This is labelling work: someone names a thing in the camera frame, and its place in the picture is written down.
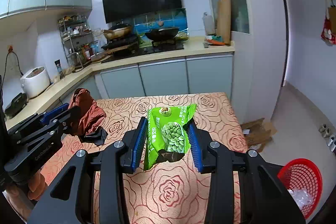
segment black cable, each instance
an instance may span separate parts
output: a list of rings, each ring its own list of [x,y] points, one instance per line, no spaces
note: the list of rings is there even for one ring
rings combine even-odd
[[[21,68],[20,68],[19,58],[17,57],[17,54],[16,54],[15,52],[13,52],[13,51],[12,51],[12,52],[9,52],[9,53],[7,54],[7,56],[6,56],[5,72],[3,73],[1,89],[3,88],[3,83],[4,83],[4,81],[5,81],[6,68],[7,68],[7,58],[8,58],[8,55],[9,55],[10,53],[14,53],[14,54],[15,54],[16,59],[17,59],[17,65],[18,65],[18,67],[19,67],[20,74],[21,74],[21,76],[23,76],[23,73],[22,73]]]

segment green snack bag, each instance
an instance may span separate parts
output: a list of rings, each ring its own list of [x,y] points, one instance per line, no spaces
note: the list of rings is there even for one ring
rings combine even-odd
[[[196,104],[148,110],[144,170],[159,162],[174,162],[183,158],[190,148],[183,125],[193,117],[195,111]]]

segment white rice cooker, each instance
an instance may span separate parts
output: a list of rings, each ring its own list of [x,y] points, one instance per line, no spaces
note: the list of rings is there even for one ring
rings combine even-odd
[[[20,78],[22,88],[29,98],[41,94],[49,85],[49,75],[45,67],[38,67],[27,71]]]

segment table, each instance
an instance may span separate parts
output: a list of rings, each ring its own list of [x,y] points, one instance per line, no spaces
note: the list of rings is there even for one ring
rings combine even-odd
[[[98,100],[107,117],[102,126],[108,132],[105,144],[80,143],[78,137],[66,136],[63,147],[44,165],[41,173],[47,184],[79,149],[89,153],[105,149],[124,133],[137,127],[147,110],[161,106],[197,104],[194,120],[198,128],[209,131],[213,140],[229,149],[246,152],[247,145],[241,127],[225,93],[204,93],[171,96],[149,96]],[[206,213],[210,174],[201,175],[194,167],[189,151],[178,162],[163,162],[143,171],[144,151],[140,167],[133,175],[124,174],[125,198],[130,223],[196,224],[203,223]],[[94,186],[94,222],[99,223],[99,181],[96,174]],[[240,192],[238,173],[234,172],[235,217],[240,223]]]

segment cutting board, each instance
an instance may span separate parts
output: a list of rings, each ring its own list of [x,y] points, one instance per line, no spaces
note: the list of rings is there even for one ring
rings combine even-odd
[[[227,45],[231,44],[231,0],[219,0],[217,6],[217,35]]]

